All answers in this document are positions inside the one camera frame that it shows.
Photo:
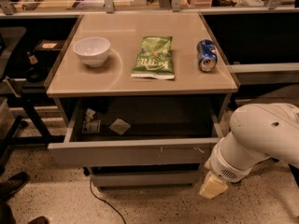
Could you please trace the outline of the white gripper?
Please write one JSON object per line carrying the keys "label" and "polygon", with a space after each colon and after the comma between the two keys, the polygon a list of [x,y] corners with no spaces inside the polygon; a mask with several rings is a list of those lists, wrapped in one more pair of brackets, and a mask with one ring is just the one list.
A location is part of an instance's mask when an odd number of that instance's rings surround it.
{"label": "white gripper", "polygon": [[210,171],[206,174],[199,194],[213,199],[228,189],[225,181],[235,183],[249,174],[252,157],[234,137],[223,137],[213,147],[205,167]]}

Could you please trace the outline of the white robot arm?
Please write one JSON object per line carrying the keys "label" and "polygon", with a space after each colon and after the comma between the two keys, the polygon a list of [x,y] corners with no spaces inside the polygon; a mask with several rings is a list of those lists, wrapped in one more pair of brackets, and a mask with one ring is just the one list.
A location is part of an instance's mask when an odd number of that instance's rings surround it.
{"label": "white robot arm", "polygon": [[199,194],[212,199],[247,176],[259,162],[274,158],[299,168],[299,107],[249,104],[230,118],[230,132],[213,147]]}

